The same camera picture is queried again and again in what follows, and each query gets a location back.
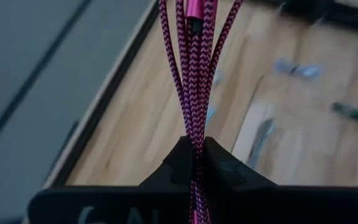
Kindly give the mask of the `clear plastic tray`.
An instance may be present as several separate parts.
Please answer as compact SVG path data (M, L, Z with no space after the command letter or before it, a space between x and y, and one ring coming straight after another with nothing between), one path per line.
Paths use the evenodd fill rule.
M268 77L258 87L232 153L278 184L327 185L335 145L329 103L337 81Z

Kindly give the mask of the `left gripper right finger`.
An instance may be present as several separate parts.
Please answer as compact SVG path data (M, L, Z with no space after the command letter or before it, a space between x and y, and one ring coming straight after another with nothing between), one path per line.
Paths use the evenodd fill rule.
M206 170L228 187L273 187L275 183L246 166L214 138L205 139Z

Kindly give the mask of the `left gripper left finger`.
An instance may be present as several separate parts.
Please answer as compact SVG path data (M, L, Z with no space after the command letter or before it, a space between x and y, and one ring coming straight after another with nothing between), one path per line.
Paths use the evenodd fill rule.
M158 168L142 181L140 186L189 187L192 171L193 147L190 139L182 136Z

